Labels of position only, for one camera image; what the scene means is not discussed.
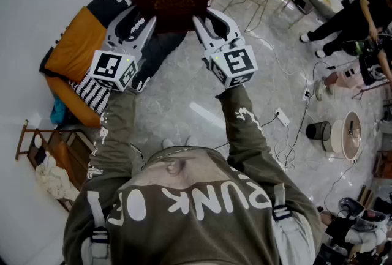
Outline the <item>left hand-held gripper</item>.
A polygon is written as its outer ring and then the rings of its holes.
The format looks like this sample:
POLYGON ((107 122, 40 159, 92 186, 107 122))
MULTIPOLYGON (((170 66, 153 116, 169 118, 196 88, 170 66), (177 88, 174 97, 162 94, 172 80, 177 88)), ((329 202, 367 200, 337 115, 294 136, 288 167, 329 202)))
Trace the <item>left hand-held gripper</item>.
POLYGON ((100 86, 123 92, 138 72, 142 49, 156 27, 156 16, 140 19, 140 10, 131 6, 108 26, 106 41, 94 52, 89 76, 100 86))

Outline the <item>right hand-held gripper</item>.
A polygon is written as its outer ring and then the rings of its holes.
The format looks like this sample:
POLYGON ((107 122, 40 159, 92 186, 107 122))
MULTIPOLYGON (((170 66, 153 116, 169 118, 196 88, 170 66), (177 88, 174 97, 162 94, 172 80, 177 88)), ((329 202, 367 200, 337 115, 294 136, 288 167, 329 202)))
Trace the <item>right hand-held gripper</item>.
POLYGON ((224 88, 234 88, 252 79, 257 71, 257 61, 252 47, 246 45, 244 38, 237 38, 241 33, 234 19, 216 9, 207 8, 204 20, 194 15, 192 22, 205 49, 204 60, 208 70, 224 88), (211 22, 214 33, 208 29, 207 21, 211 22))

